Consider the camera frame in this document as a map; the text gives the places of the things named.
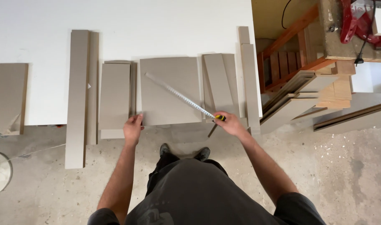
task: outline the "white table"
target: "white table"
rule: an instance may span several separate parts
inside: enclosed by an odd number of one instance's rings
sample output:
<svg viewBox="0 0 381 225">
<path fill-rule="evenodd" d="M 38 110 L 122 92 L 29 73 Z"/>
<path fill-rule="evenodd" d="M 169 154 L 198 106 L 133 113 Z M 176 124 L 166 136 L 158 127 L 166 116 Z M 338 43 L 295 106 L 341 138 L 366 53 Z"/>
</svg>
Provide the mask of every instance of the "white table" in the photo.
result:
<svg viewBox="0 0 381 225">
<path fill-rule="evenodd" d="M 254 44 L 250 0 L 0 0 L 0 63 L 30 63 L 25 125 L 48 125 L 67 123 L 73 29 L 100 32 L 100 64 L 233 53 L 244 116 L 238 26 L 249 27 Z M 139 82 L 137 93 L 137 111 L 141 111 Z M 260 91 L 258 101 L 261 105 Z"/>
</svg>

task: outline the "power cord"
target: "power cord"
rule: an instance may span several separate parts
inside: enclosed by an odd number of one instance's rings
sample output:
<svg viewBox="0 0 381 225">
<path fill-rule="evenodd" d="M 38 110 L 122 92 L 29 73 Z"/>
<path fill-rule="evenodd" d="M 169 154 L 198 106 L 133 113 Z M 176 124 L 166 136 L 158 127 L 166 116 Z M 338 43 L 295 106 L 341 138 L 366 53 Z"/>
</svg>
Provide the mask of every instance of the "power cord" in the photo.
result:
<svg viewBox="0 0 381 225">
<path fill-rule="evenodd" d="M 282 21 L 281 21 L 281 25 L 282 25 L 282 28 L 286 29 L 284 27 L 284 15 L 285 15 L 285 9 L 288 7 L 288 4 L 291 2 L 292 0 L 289 0 L 289 2 L 285 5 L 285 8 L 284 8 L 284 11 L 282 12 Z"/>
<path fill-rule="evenodd" d="M 374 2 L 374 9 L 373 9 L 373 12 L 372 12 L 372 18 L 371 18 L 371 24 L 370 24 L 370 28 L 367 32 L 367 36 L 364 40 L 364 43 L 363 43 L 363 46 L 361 46 L 361 50 L 360 50 L 360 53 L 358 54 L 356 60 L 354 61 L 354 64 L 357 66 L 357 64 L 362 64 L 364 63 L 364 60 L 362 58 L 362 55 L 363 55 L 363 49 L 365 47 L 365 44 L 367 43 L 367 40 L 368 40 L 368 36 L 372 33 L 372 25 L 374 23 L 374 19 L 375 19 L 375 9 L 376 9 L 376 0 L 372 0 Z"/>
</svg>

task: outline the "measuring tape blade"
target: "measuring tape blade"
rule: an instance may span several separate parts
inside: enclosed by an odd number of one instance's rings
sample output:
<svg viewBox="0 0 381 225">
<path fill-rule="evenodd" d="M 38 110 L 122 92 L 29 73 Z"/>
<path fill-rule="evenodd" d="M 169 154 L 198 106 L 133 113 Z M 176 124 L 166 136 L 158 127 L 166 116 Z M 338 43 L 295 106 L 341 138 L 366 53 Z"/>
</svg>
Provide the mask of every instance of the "measuring tape blade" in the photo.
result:
<svg viewBox="0 0 381 225">
<path fill-rule="evenodd" d="M 150 73 L 145 73 L 145 76 L 147 76 L 149 79 L 153 80 L 156 84 L 162 86 L 163 88 L 167 89 L 169 92 L 173 93 L 174 95 L 176 95 L 178 98 L 184 100 L 186 103 L 188 103 L 189 105 L 193 106 L 193 108 L 201 111 L 202 113 L 208 115 L 209 117 L 211 118 L 215 118 L 213 116 L 213 114 L 207 112 L 205 109 L 203 109 L 202 107 L 198 106 L 198 104 L 194 103 L 192 100 L 188 99 L 187 97 L 185 97 L 185 95 L 179 93 L 177 90 L 173 89 L 170 85 L 166 84 L 164 81 L 162 80 L 159 80 L 158 78 L 156 78 L 155 76 L 153 76 L 152 74 Z"/>
</svg>

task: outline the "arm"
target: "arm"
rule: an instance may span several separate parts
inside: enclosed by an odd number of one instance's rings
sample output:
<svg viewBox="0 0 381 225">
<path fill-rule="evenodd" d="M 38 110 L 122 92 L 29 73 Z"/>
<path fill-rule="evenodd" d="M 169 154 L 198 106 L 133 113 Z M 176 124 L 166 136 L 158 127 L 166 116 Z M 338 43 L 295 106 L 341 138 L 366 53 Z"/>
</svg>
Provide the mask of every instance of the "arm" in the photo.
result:
<svg viewBox="0 0 381 225">
<path fill-rule="evenodd" d="M 214 115 L 223 115 L 226 117 L 225 121 L 218 119 L 214 121 L 229 134 L 236 136 L 240 140 L 247 156 L 252 162 L 258 180 L 275 206 L 281 195 L 298 192 L 288 175 L 286 175 L 278 164 L 258 145 L 235 115 L 223 111 L 216 112 Z"/>
<path fill-rule="evenodd" d="M 123 131 L 125 144 L 117 165 L 108 181 L 97 209 L 111 209 L 121 224 L 124 223 L 131 200 L 134 182 L 135 146 L 138 144 L 143 115 L 132 116 L 125 123 Z"/>
</svg>

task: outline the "concrete floor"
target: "concrete floor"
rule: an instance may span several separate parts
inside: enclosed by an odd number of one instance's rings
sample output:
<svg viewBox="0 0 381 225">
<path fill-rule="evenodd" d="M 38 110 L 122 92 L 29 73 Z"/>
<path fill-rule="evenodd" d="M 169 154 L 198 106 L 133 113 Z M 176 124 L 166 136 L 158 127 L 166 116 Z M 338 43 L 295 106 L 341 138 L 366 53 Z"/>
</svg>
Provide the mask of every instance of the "concrete floor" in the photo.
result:
<svg viewBox="0 0 381 225">
<path fill-rule="evenodd" d="M 342 135 L 313 133 L 285 125 L 264 135 L 264 149 L 315 204 L 329 225 L 381 224 L 381 129 Z M 144 130 L 136 151 L 130 210 L 146 192 L 160 144 L 172 143 L 170 129 Z M 65 143 L 65 128 L 25 127 L 25 134 L 0 138 L 9 158 Z M 0 192 L 0 224 L 86 224 L 96 209 L 124 140 L 87 146 L 86 167 L 64 169 L 64 146 L 12 160 L 13 177 Z M 229 177 L 269 212 L 275 208 L 253 172 L 239 141 L 220 128 L 203 143 L 172 144 L 174 153 L 212 150 Z"/>
</svg>

